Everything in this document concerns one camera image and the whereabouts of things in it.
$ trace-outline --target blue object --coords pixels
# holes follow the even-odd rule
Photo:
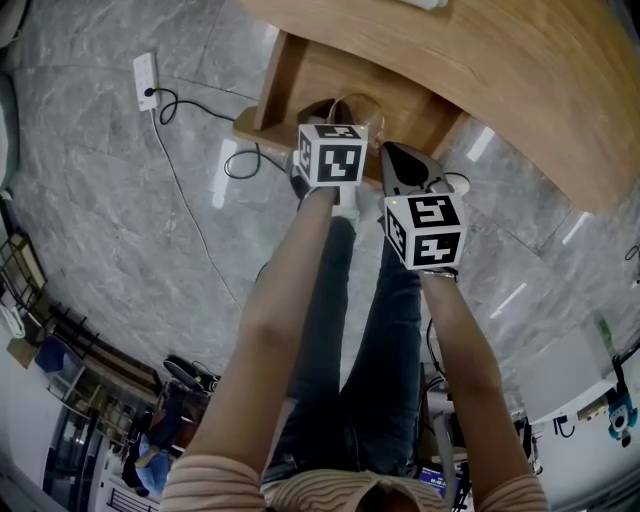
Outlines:
[[[140,457],[144,457],[151,451],[149,439],[142,434],[140,439],[139,453]],[[144,485],[144,488],[153,496],[162,496],[165,485],[167,485],[167,475],[171,469],[171,462],[166,450],[162,450],[155,455],[144,468],[136,468],[138,478]]]
[[[629,393],[609,404],[609,421],[609,435],[616,441],[622,441],[623,446],[628,446],[631,440],[629,429],[638,423],[638,409],[633,407]]]
[[[47,336],[40,345],[35,362],[44,373],[59,372],[64,368],[64,356],[68,356],[74,362],[80,361],[66,343],[55,336]]]

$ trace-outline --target marble floor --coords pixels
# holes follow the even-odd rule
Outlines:
[[[149,114],[138,112],[131,61],[155,51],[163,87],[237,116],[257,102],[275,36],[235,0],[33,0],[21,38],[0,64],[13,78],[20,112],[15,207],[49,291],[142,361],[159,366],[175,352],[222,371],[240,308],[296,201],[270,166],[253,179],[230,181],[221,195],[220,162],[246,144],[232,137],[229,123],[181,108],[160,135],[215,272]],[[234,172],[252,168],[247,158]],[[640,241],[639,185],[610,214],[584,215],[474,120],[443,165],[472,182],[460,286],[497,353],[512,408],[519,406],[513,375],[521,362],[590,321],[595,309],[609,320],[616,346],[632,341],[640,324],[640,288],[631,288],[639,263],[624,255]],[[383,241],[376,194],[363,188],[359,200],[345,375]]]

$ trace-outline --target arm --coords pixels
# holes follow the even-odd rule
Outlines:
[[[218,455],[261,474],[297,356],[334,190],[309,196],[245,306],[235,350],[186,455]]]
[[[421,275],[467,445],[473,498],[532,474],[504,401],[496,358],[453,279]]]

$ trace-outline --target person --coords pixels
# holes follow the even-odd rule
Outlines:
[[[152,496],[162,496],[167,475],[175,456],[171,453],[173,443],[182,426],[182,413],[186,393],[170,385],[168,398],[158,412],[156,422],[140,435],[135,471],[138,479]]]
[[[328,188],[307,195],[257,279],[231,360],[169,474],[161,510],[445,510],[435,490],[408,478],[420,401],[421,290],[477,509],[548,510],[507,410],[494,354],[456,282],[408,271],[388,242],[362,345],[340,390],[357,215],[343,204],[334,208],[334,199]],[[286,397],[296,404],[281,429]]]

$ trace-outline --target jeans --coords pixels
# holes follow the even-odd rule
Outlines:
[[[297,406],[264,483],[314,469],[412,471],[420,386],[420,281],[385,241],[362,345],[340,390],[342,333],[355,232],[331,223],[289,388]]]

